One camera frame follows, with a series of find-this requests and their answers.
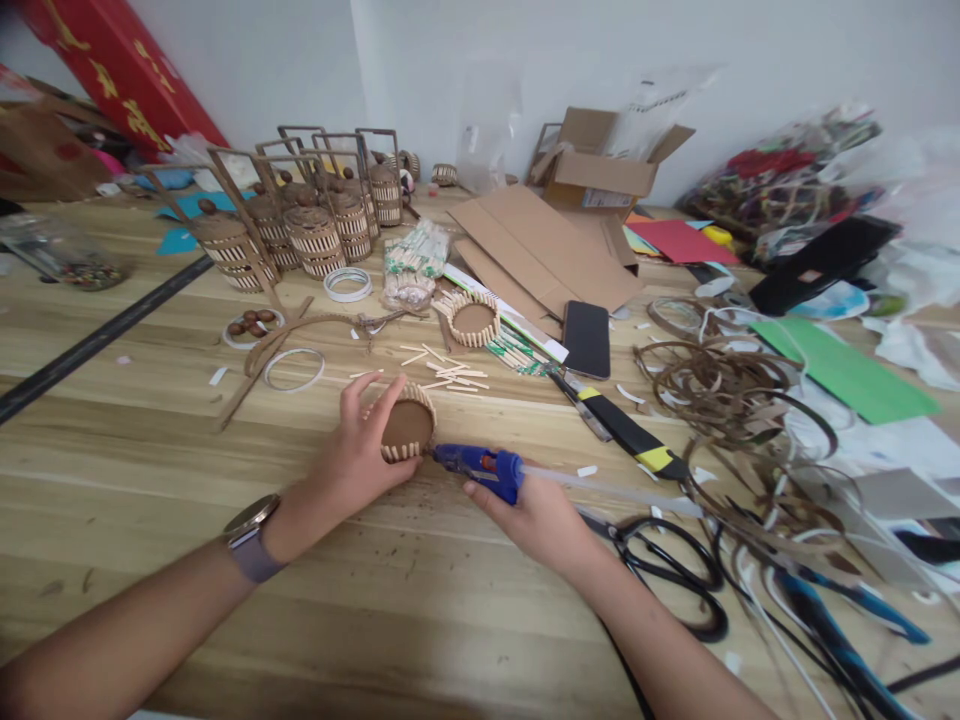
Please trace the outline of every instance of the watch face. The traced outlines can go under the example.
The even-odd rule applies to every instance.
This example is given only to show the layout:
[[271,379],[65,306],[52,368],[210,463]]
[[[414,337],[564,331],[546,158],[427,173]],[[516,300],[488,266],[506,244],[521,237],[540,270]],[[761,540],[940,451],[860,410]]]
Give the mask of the watch face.
[[280,496],[267,495],[257,500],[245,510],[241,510],[233,520],[223,529],[224,534],[233,535],[239,531],[248,530],[266,520],[270,513],[280,504]]

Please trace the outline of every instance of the glass jar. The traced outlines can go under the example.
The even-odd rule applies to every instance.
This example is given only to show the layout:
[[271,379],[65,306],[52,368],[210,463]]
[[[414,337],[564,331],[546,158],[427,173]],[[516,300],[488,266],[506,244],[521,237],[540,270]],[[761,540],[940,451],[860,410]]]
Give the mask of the glass jar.
[[80,290],[105,290],[126,277],[116,258],[56,217],[28,212],[0,217],[0,241],[32,268]]

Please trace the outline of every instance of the person's left hand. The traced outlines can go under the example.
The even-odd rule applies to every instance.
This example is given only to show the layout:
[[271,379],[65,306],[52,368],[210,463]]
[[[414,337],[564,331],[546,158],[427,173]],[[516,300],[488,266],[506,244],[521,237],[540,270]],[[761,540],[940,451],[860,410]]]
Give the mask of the person's left hand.
[[327,440],[307,477],[283,494],[264,527],[264,544],[278,562],[290,562],[334,527],[403,482],[422,457],[389,464],[380,453],[383,431],[406,375],[397,377],[369,408],[360,396],[381,373],[367,373],[340,395],[340,425]]

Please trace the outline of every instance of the white wall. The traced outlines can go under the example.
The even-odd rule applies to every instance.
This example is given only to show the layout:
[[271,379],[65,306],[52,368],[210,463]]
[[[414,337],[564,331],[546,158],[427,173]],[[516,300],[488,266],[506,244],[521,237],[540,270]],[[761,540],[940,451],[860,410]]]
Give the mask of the white wall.
[[[567,105],[617,109],[635,71],[726,63],[688,106],[698,133],[663,167],[650,198],[662,204],[817,106],[857,97],[889,130],[960,123],[956,0],[128,1],[237,147],[281,122],[370,124],[395,127],[428,168],[453,162],[475,54],[523,68],[518,175]],[[66,86],[53,51],[11,27],[0,62]]]

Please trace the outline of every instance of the cardboard circle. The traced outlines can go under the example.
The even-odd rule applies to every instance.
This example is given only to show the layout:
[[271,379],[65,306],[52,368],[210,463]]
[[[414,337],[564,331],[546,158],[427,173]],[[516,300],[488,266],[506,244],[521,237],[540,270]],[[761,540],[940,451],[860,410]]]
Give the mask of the cardboard circle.
[[398,400],[390,411],[380,444],[401,447],[420,443],[421,450],[425,450],[432,437],[433,414],[430,409],[416,400]]
[[460,308],[451,323],[462,333],[483,332],[491,327],[497,314],[493,308],[480,303],[471,303]]

